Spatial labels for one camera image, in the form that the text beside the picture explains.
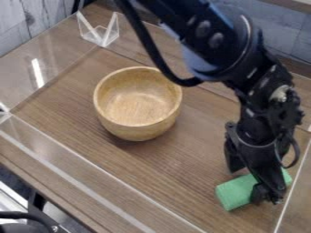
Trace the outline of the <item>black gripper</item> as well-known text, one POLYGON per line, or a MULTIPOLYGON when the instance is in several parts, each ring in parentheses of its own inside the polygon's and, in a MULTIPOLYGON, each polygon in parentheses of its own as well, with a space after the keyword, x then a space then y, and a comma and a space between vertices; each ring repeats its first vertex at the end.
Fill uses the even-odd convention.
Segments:
POLYGON ((270 121, 230 121, 224 128, 223 152, 228 170, 235 173, 246 168, 258 181, 250 202, 280 204, 287 192, 282 169, 292 166, 284 166, 282 159, 294 146, 294 126, 270 121))

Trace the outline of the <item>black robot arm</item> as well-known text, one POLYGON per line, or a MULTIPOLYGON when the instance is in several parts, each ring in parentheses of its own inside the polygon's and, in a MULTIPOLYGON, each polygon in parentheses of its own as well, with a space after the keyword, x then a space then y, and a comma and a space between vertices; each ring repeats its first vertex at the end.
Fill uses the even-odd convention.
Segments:
POLYGON ((158 69, 179 86, 220 82, 240 103, 236 122, 224 125, 223 152, 228 170, 246 168, 255 179, 250 202, 279 203, 287 192, 283 157, 299 153, 295 128, 304 111, 292 75, 264 47, 262 29, 235 7, 210 0, 138 0, 160 20, 183 48, 190 78, 170 69, 130 0, 115 0, 158 69))

